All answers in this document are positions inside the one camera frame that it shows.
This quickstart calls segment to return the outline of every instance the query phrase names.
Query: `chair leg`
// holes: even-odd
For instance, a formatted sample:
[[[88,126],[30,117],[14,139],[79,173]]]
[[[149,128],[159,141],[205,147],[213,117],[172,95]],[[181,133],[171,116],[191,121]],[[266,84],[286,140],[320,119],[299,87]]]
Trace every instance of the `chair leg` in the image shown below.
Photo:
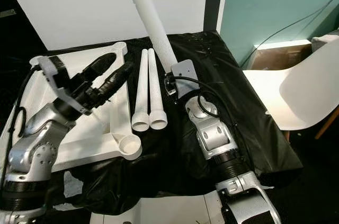
[[[287,140],[287,142],[289,143],[290,142],[290,131],[289,130],[284,130],[284,136]]]
[[[327,128],[332,124],[332,122],[337,118],[339,115],[339,106],[335,109],[335,111],[332,113],[332,115],[328,118],[324,126],[319,130],[319,132],[316,134],[315,139],[319,139],[322,134],[327,130]]]

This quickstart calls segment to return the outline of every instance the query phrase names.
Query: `short white pipe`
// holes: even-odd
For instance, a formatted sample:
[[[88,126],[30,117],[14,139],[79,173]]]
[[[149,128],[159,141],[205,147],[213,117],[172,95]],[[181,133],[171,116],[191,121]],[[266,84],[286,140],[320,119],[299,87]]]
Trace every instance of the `short white pipe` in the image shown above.
[[[167,126],[167,115],[163,108],[158,70],[153,48],[148,49],[148,71],[150,98],[149,124],[152,129],[161,130]]]
[[[160,21],[152,0],[133,0],[148,32],[149,38],[166,73],[177,64],[176,57],[168,41],[165,29]]]
[[[136,108],[132,116],[132,128],[136,131],[145,131],[149,128],[148,107],[148,51],[141,53],[139,81],[137,89]]]

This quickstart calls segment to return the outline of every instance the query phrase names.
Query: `black tablecloth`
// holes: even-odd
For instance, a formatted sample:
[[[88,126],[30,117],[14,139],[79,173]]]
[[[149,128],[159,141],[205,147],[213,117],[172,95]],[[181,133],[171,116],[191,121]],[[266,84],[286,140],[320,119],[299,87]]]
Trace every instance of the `black tablecloth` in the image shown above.
[[[210,84],[224,98],[229,117],[222,105],[221,119],[231,128],[249,166],[264,185],[285,186],[302,164],[283,134],[256,96],[217,32],[174,34],[168,36],[178,61],[191,59],[198,79]],[[135,71],[128,80],[131,114],[134,113],[141,50],[151,48],[149,38],[125,41],[125,60],[135,62]],[[55,55],[88,48],[49,52]],[[62,202],[85,207],[102,214],[120,214],[133,207],[140,197],[162,195],[198,195],[214,190],[210,168],[204,160],[193,124],[182,105],[174,104],[165,93],[164,71],[157,59],[160,87],[168,125],[164,130],[135,132],[142,142],[142,155],[128,161],[122,157],[70,169],[83,181],[81,195],[65,199],[63,173],[54,173],[50,183],[48,204]]]

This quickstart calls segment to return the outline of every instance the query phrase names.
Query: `white pipe fitting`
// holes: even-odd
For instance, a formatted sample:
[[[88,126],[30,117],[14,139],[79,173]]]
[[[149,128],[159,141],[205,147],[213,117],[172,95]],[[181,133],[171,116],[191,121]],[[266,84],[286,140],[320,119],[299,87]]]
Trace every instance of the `white pipe fitting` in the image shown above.
[[[146,131],[149,128],[148,107],[148,51],[141,53],[136,108],[132,116],[132,128],[136,131]]]
[[[133,0],[166,73],[177,64],[176,57],[152,0]]]
[[[148,70],[150,95],[149,123],[152,129],[161,130],[167,126],[167,115],[163,108],[158,70],[153,48],[148,49]]]

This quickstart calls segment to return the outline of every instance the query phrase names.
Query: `white chair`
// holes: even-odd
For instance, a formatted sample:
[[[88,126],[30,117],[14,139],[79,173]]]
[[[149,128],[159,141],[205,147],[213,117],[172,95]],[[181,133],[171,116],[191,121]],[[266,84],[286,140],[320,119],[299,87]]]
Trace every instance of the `white chair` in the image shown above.
[[[313,126],[339,104],[339,40],[284,70],[244,70],[281,130]]]

